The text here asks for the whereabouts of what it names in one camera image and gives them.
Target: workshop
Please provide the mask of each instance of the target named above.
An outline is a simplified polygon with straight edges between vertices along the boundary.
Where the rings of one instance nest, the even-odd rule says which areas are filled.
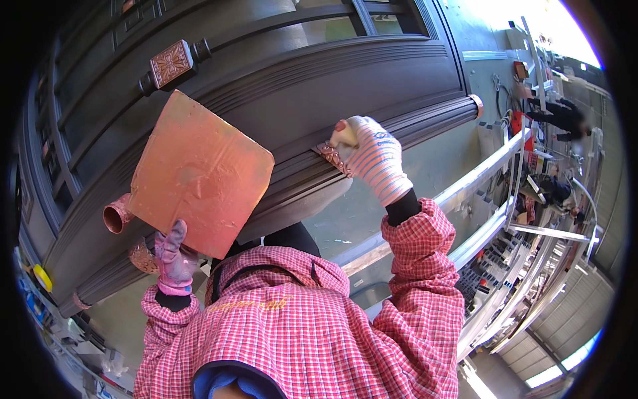
[[[78,2],[7,158],[61,397],[606,397],[631,169],[571,3]]]

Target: person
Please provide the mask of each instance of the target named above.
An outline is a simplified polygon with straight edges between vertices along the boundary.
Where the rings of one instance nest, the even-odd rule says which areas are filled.
[[[538,98],[528,98],[528,102],[540,106],[540,100]],[[546,103],[547,110],[551,112],[551,114],[528,112],[527,116],[537,122],[547,122],[559,129],[565,130],[567,133],[556,135],[556,140],[558,141],[580,140],[584,134],[591,136],[591,127],[587,123],[581,110],[565,98],[561,98],[558,102],[563,105],[550,102]]]
[[[517,165],[518,162],[519,155],[516,154],[514,164]],[[514,178],[516,176],[518,176],[518,170],[514,170]],[[576,195],[570,184],[562,183],[556,176],[549,174],[532,174],[525,160],[523,160],[521,176],[521,184],[519,186],[521,194],[543,204],[544,207],[549,207],[559,215],[569,215],[574,219],[575,225],[584,223],[585,213],[577,206]],[[527,180],[528,176],[534,180],[534,183],[538,186],[538,191]],[[499,177],[499,184],[503,181],[509,181],[509,171]],[[545,201],[540,198],[539,194],[543,195]]]
[[[205,308],[191,292],[197,254],[177,220],[156,233],[160,274],[142,299],[148,317],[136,398],[456,398],[464,299],[447,258],[455,230],[417,200],[401,145],[374,119],[347,120],[358,149],[346,165],[387,210],[392,297],[370,322],[341,268],[320,257],[301,223],[235,243],[211,271]]]
[[[562,183],[558,181],[556,176],[548,174],[536,174],[532,175],[531,178],[536,182],[547,201],[545,207],[551,206],[560,215],[569,214],[574,219],[575,225],[585,221],[585,213],[577,206],[574,189],[570,184]]]

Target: paint palette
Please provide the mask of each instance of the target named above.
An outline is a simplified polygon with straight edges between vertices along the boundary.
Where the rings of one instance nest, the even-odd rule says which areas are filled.
[[[184,244],[223,259],[273,166],[268,150],[175,90],[135,169],[129,209],[164,234],[183,219]]]

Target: gloved hand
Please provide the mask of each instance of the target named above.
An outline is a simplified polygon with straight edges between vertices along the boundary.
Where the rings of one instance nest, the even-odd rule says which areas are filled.
[[[342,119],[335,130],[348,127],[357,135],[358,148],[347,154],[346,166],[374,190],[382,206],[400,199],[413,187],[401,167],[401,143],[369,116]]]
[[[186,222],[178,219],[167,236],[155,233],[155,263],[159,269],[158,288],[166,295],[187,296],[193,290],[193,273],[198,254],[182,245]]]

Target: yellow tape roll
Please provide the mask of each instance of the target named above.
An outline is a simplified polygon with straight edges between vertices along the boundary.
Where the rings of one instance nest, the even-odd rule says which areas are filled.
[[[40,285],[45,290],[47,290],[47,292],[51,292],[51,290],[53,289],[53,284],[51,283],[51,279],[47,276],[47,272],[44,271],[42,266],[40,266],[39,264],[35,265],[33,267],[33,272],[36,274],[36,278],[38,279]]]

